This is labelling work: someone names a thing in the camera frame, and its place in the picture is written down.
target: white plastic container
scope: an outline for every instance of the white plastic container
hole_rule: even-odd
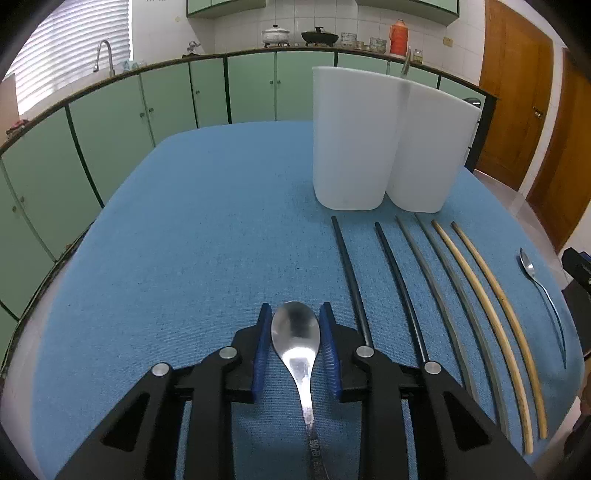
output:
[[[480,109],[414,83],[388,196],[410,212],[435,213],[445,203],[476,131]]]
[[[314,67],[314,192],[333,210],[372,210],[384,199],[410,82]]]

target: wooden rod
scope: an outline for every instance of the wooden rod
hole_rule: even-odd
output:
[[[540,438],[545,439],[548,436],[548,423],[546,421],[544,397],[542,396],[540,379],[538,378],[538,372],[535,368],[534,358],[531,355],[530,346],[527,343],[527,339],[525,338],[523,330],[521,329],[521,324],[517,319],[517,315],[515,314],[515,311],[513,310],[507,295],[505,295],[501,285],[497,281],[491,269],[488,267],[488,265],[486,265],[486,262],[480,253],[478,253],[478,250],[476,250],[474,244],[470,242],[470,239],[466,236],[466,234],[456,222],[452,222],[452,228],[462,239],[462,242],[464,242],[466,248],[470,251],[474,257],[474,260],[476,260],[476,263],[482,270],[482,273],[484,273],[488,283],[491,284],[492,291],[495,292],[496,298],[499,299],[499,303],[501,304],[501,307],[507,316],[507,320],[509,320],[509,325],[511,325],[511,330],[513,330],[513,334],[517,340],[517,345],[519,345],[521,355],[523,356],[525,370],[527,371],[527,374],[530,378],[531,390],[534,393],[535,410],[538,414],[538,430],[540,431]]]
[[[511,382],[513,383],[513,388],[515,389],[519,417],[521,418],[521,431],[523,433],[522,436],[524,450],[525,453],[529,455],[534,451],[534,436],[531,430],[530,409],[527,404],[527,397],[525,396],[523,380],[521,379],[521,374],[519,373],[519,367],[517,366],[515,355],[513,355],[513,350],[511,350],[509,339],[507,338],[505,330],[501,325],[499,317],[496,315],[495,309],[493,308],[490,299],[486,295],[484,288],[482,288],[482,285],[480,284],[476,274],[470,268],[468,262],[466,262],[466,259],[462,256],[460,251],[452,242],[452,239],[449,238],[447,233],[445,233],[445,230],[441,228],[441,225],[439,225],[435,219],[431,221],[431,224],[437,233],[439,233],[441,239],[447,245],[448,249],[455,257],[457,263],[460,265],[460,268],[474,289],[474,292],[476,293],[476,296],[478,297],[478,300],[480,301],[480,304],[482,305],[482,308],[484,309],[486,316],[491,323],[492,329],[495,332],[496,340],[499,342],[499,346],[501,347],[501,351],[505,357],[505,362],[507,363],[507,368],[509,369],[509,375],[511,376]]]

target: blue tablecloth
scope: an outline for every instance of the blue tablecloth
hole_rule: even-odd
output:
[[[32,429],[35,452],[48,478],[152,364],[167,361],[177,368],[200,361],[229,344],[236,330],[253,324],[265,301],[275,309],[299,300],[316,311],[330,301],[338,321],[355,326],[330,224],[334,212],[316,200],[311,177],[311,122],[238,124],[178,134],[163,141],[130,175],[73,257],[43,336]],[[405,218],[441,282],[471,359],[480,404],[494,419],[486,372],[462,307],[413,216],[387,197],[376,210],[337,214],[375,345],[397,362],[417,364],[375,234],[378,220],[409,286],[430,357],[460,379],[433,296],[395,223],[397,213]],[[471,238],[505,289],[529,340],[548,427],[554,433],[581,384],[583,361],[553,276],[519,224],[467,170],[462,169],[436,217],[480,275],[509,334],[537,437],[531,387],[517,343],[478,266],[449,227],[452,220]],[[517,263],[520,247],[529,253],[563,319],[566,371],[552,313]],[[455,261],[453,265],[463,278]],[[467,282],[465,287],[472,293]],[[471,296],[498,364],[511,440],[521,451],[517,404],[501,350]],[[361,407],[330,398],[321,357],[312,385],[331,478],[355,479]],[[306,477],[306,437],[297,391],[272,349],[261,401],[233,406],[233,437],[238,480]],[[527,460],[535,459],[547,442],[536,441]]]

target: kitchen cabinet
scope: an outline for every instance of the kitchen cabinet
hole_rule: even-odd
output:
[[[192,61],[191,81],[199,128],[228,123],[223,59]]]
[[[2,159],[33,227],[55,258],[96,218],[100,204],[80,163],[66,111],[16,141]]]
[[[357,0],[357,4],[405,12],[441,25],[460,18],[459,0]]]
[[[461,83],[454,82],[453,80],[447,79],[445,77],[441,77],[441,83],[439,84],[439,89],[442,92],[447,92],[454,97],[461,98],[462,100],[465,98],[478,98],[481,102],[480,108],[484,107],[484,101],[486,100],[486,96],[468,88]]]
[[[17,208],[4,176],[0,173],[0,299],[20,317],[27,303],[53,267]]]
[[[312,120],[312,67],[334,64],[332,52],[277,52],[277,120]]]
[[[4,357],[17,322],[0,306],[0,358]]]
[[[189,65],[171,65],[143,72],[140,76],[156,145],[170,135],[197,128]]]
[[[275,119],[274,52],[229,57],[228,84],[232,123]]]
[[[217,18],[253,8],[265,8],[265,0],[187,0],[188,17]]]
[[[400,77],[400,72],[402,72],[402,63],[391,61],[389,74],[395,77]],[[421,70],[416,67],[410,67],[408,69],[407,79],[412,80],[413,82],[422,83],[423,85],[427,85],[428,87],[437,88],[437,81],[439,80],[439,75],[436,75],[432,72],[428,72],[427,70]]]
[[[106,203],[154,148],[139,76],[88,93],[70,110],[90,175]]]
[[[373,57],[364,57],[350,53],[339,53],[339,67],[347,69],[365,70],[366,72],[386,73],[388,70],[388,61],[375,59]]]

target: cooking pot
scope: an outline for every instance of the cooking pot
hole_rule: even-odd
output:
[[[279,28],[277,25],[273,25],[273,28],[267,28],[262,32],[262,42],[265,44],[265,48],[269,45],[278,46],[290,46],[289,30],[285,28]]]
[[[315,27],[315,29],[315,31],[301,33],[301,37],[306,42],[306,47],[311,43],[315,45],[318,45],[318,43],[322,43],[324,45],[332,47],[335,44],[335,42],[339,39],[338,35],[323,31],[324,27]]]

